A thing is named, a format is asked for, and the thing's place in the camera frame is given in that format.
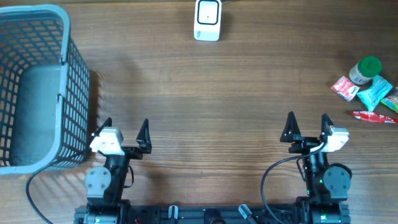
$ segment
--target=jar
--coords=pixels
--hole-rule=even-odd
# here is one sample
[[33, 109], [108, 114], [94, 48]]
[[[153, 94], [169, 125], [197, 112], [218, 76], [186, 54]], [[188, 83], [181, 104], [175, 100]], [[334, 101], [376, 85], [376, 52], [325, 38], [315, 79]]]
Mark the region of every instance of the jar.
[[381, 61], [375, 56], [366, 56], [349, 71], [349, 79], [363, 85], [381, 72]]

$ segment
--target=teal snack bag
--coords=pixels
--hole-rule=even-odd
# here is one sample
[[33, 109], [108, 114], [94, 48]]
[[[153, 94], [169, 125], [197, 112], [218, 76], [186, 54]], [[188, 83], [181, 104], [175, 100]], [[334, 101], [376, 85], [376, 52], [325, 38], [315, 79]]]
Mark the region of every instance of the teal snack bag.
[[396, 92], [391, 96], [382, 99], [381, 103], [398, 113], [398, 86], [396, 87]]
[[372, 86], [358, 93], [359, 99], [365, 104], [368, 111], [373, 112], [380, 101], [392, 89], [392, 85], [383, 79], [380, 75], [373, 78]]

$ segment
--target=red candy wrapper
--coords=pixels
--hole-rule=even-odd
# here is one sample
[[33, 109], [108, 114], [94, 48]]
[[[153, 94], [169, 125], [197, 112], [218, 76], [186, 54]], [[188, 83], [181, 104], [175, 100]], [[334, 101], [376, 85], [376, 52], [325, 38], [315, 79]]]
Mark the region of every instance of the red candy wrapper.
[[335, 93], [343, 97], [346, 101], [351, 101], [359, 90], [359, 87], [352, 83], [348, 78], [341, 77], [331, 87]]
[[390, 118], [381, 114], [377, 114], [374, 112], [368, 112], [368, 111], [350, 111], [349, 112], [351, 115], [353, 115], [355, 118], [358, 118], [363, 121], [367, 122], [375, 122], [375, 123], [395, 123], [398, 124], [398, 119], [397, 118]]

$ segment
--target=blue basket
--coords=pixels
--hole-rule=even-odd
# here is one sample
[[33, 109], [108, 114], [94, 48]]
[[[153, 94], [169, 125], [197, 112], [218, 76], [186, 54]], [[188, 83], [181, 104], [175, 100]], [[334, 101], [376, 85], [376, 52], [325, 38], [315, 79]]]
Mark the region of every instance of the blue basket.
[[[0, 8], [0, 175], [85, 150], [90, 73], [54, 5]], [[77, 156], [53, 169], [77, 166]]]

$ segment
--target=basket bottom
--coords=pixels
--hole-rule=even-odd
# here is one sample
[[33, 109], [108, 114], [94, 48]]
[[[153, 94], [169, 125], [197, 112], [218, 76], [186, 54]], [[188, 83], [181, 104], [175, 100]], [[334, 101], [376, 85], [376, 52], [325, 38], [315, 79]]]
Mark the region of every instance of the basket bottom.
[[9, 154], [11, 166], [34, 164], [51, 150], [60, 77], [60, 65], [34, 66], [21, 75]]

